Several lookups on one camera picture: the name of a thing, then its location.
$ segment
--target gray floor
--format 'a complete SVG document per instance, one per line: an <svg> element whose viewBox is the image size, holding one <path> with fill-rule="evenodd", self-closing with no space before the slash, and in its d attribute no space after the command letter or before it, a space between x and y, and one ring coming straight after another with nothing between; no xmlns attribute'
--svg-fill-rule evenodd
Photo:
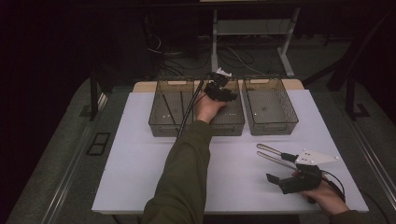
<svg viewBox="0 0 396 224"><path fill-rule="evenodd" d="M286 78L276 55L276 46L280 41L268 37L246 37L238 40L239 44L236 46L234 40L224 38L219 41L219 45L222 46L219 49L219 66L237 76L263 72L278 73ZM206 42L204 39L202 43L205 49L208 47ZM296 74L295 78L303 80L334 63L348 47L348 43L332 43L327 47L323 46L323 43L322 37L292 40L288 56ZM239 63L230 49L256 71L249 70ZM168 58L171 58L172 62L166 61L166 64L171 67L161 69L159 76L178 76L179 73L200 76L210 71L210 63L206 63L209 55L210 52L207 50L204 50L198 59L170 54ZM389 177L394 180L396 127L360 85L356 90L356 103L363 104L371 117L351 121L344 110L344 88L338 92L328 91L326 84L329 78L330 75L323 77L305 88L311 91L357 185L377 200L390 220L396 220L395 208L362 153L364 146L355 131L361 130L361 137L367 140L365 146L375 152ZM94 213L91 207L130 91L130 87L119 87L107 94L106 103L101 107L98 117L94 121L89 121L88 117L84 117L84 113L81 114L90 104L89 80L82 83L8 223L117 223L111 216ZM103 156L85 154L95 133L111 133ZM367 219L372 223L386 223L375 204L365 196L364 199L370 209L370 212L364 214ZM137 223L136 217L117 216L117 219L120 223ZM300 221L302 224L328 223L327 217L322 214L301 215Z"/></svg>

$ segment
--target hand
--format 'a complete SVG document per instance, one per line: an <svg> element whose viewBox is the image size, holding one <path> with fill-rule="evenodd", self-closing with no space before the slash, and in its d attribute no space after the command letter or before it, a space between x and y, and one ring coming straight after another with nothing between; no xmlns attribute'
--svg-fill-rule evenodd
<svg viewBox="0 0 396 224"><path fill-rule="evenodd" d="M332 216L349 211L347 205L335 193L334 189L323 180L317 189L305 190L300 193L317 201L320 208L327 215Z"/></svg>
<svg viewBox="0 0 396 224"><path fill-rule="evenodd" d="M214 101L201 91L195 103L196 119L210 123L210 120L212 120L219 110L226 105L226 102Z"/></svg>

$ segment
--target white table surface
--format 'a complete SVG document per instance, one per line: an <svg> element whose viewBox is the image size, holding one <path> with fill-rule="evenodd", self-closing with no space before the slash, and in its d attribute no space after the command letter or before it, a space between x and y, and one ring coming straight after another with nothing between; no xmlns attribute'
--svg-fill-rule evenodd
<svg viewBox="0 0 396 224"><path fill-rule="evenodd" d="M207 214L302 214L319 211L299 194L284 195L265 174L281 179L292 170L259 157L258 143L290 154L304 148L340 156L309 91L288 91L299 123L291 135L252 136L248 120L242 136L214 136L207 176ZM102 214L141 214L154 195L175 137L153 137L149 128L154 93L132 92L120 121L92 210ZM351 209L368 211L342 159L319 166L336 175Z"/></svg>

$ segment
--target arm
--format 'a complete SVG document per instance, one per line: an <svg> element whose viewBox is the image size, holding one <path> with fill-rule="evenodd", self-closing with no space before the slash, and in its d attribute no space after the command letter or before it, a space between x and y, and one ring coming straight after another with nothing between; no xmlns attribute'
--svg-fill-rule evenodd
<svg viewBox="0 0 396 224"><path fill-rule="evenodd" d="M335 191L322 181L317 189L300 192L305 197L317 201L320 208L330 216L332 224L365 224L367 221L360 213L350 210Z"/></svg>
<svg viewBox="0 0 396 224"><path fill-rule="evenodd" d="M208 123L222 106L225 103L207 96L196 104L196 121L171 148L154 198L146 204L143 223L203 222L212 137Z"/></svg>

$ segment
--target olive green jacket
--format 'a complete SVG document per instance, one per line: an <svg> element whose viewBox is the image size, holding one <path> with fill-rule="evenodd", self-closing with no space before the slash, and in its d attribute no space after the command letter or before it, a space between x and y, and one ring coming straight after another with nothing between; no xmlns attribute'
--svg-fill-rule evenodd
<svg viewBox="0 0 396 224"><path fill-rule="evenodd" d="M196 120L176 140L166 159L154 198L146 204L142 223L203 223L212 135L210 125ZM356 211L333 216L331 222L364 223Z"/></svg>

